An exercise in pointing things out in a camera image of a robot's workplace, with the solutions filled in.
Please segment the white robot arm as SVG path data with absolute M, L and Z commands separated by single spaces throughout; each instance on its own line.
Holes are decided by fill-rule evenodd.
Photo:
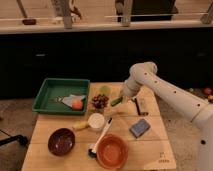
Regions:
M 209 103 L 157 76 L 154 62 L 134 64 L 121 95 L 132 98 L 143 85 L 194 123 L 201 131 L 196 171 L 213 171 L 213 103 Z

